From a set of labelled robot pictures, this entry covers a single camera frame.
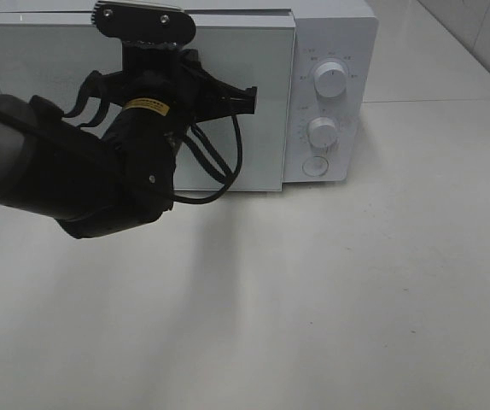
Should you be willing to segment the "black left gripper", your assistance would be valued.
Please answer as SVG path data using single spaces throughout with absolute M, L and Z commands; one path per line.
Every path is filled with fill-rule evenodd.
M 232 115 L 254 114 L 257 87 L 244 90 L 212 77 L 202 66 L 199 51 L 186 48 L 140 48 L 122 45 L 122 69 L 108 76 L 92 71 L 79 88 L 74 106 L 64 119 L 80 116 L 95 98 L 95 115 L 78 128 L 103 123 L 111 103 L 121 107 L 116 124 L 195 124 Z

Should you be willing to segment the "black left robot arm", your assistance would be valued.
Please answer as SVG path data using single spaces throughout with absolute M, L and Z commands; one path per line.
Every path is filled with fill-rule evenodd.
M 236 181 L 201 129 L 252 114 L 257 91 L 215 79 L 197 50 L 122 48 L 90 73 L 69 111 L 0 94 L 0 205 L 48 216 L 71 237 L 157 221 L 177 203 L 216 201 Z

